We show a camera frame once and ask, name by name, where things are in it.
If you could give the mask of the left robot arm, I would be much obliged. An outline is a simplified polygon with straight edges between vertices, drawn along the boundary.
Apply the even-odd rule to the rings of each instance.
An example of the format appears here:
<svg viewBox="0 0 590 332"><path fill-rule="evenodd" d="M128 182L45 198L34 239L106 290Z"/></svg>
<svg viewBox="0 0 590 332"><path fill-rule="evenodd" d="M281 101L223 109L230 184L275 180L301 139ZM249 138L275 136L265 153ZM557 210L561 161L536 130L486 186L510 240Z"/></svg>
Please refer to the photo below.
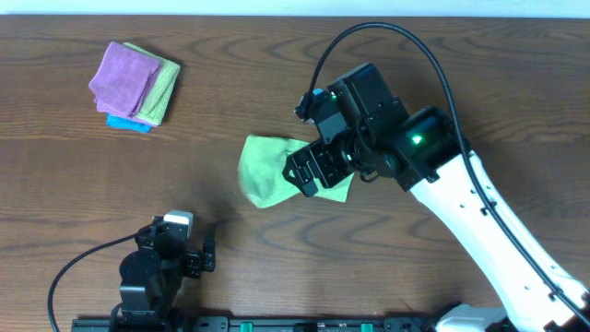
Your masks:
<svg viewBox="0 0 590 332"><path fill-rule="evenodd" d="M198 279L216 267L216 228L203 247L187 248L193 214L172 211L156 216L135 235L137 250L119 267L121 302L112 309L110 331L190 331L192 319L172 307L185 278Z"/></svg>

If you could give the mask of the light green microfiber cloth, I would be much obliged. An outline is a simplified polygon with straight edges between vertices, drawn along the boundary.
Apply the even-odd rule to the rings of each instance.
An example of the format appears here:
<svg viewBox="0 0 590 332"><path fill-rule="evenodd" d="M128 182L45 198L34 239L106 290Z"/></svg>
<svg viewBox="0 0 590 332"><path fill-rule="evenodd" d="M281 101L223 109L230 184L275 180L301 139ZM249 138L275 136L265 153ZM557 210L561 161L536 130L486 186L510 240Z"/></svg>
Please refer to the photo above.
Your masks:
<svg viewBox="0 0 590 332"><path fill-rule="evenodd" d="M271 208L301 191L288 182L282 171L287 156L308 142L278 136L249 135L245 139L238 165L242 193L257 208Z"/></svg>

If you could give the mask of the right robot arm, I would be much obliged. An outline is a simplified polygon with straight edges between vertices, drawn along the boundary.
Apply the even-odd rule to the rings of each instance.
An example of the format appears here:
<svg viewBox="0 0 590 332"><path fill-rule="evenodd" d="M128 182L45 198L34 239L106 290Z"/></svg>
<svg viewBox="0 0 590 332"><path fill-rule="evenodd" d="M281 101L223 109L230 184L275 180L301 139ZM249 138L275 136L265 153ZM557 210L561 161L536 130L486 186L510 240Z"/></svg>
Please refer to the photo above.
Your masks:
<svg viewBox="0 0 590 332"><path fill-rule="evenodd" d="M462 154L438 108L407 113L372 64L302 97L295 110L319 136L290 154L285 179L305 196L353 173L392 178L464 246L501 299L498 308L458 304L427 331L584 331L585 286L561 268L513 213L474 152Z"/></svg>

